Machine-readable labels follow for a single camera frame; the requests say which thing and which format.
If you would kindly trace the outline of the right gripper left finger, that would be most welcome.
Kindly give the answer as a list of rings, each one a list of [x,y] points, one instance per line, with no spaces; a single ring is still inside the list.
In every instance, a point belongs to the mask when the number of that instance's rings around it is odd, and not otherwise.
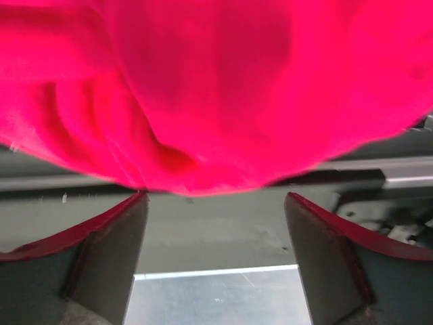
[[[2,324],[123,324],[148,198],[138,192],[67,230],[1,254]]]

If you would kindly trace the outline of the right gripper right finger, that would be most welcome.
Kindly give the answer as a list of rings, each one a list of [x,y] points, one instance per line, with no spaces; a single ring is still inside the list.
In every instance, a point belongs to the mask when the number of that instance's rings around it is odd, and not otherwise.
[[[293,192],[285,213],[313,324],[432,323],[432,249],[365,229]]]

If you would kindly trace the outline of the magenta t shirt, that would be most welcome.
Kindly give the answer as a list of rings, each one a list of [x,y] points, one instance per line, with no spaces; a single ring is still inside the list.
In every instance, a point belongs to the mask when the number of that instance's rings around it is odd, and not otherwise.
[[[1,2],[1,143],[132,188],[252,190],[431,109],[431,1]]]

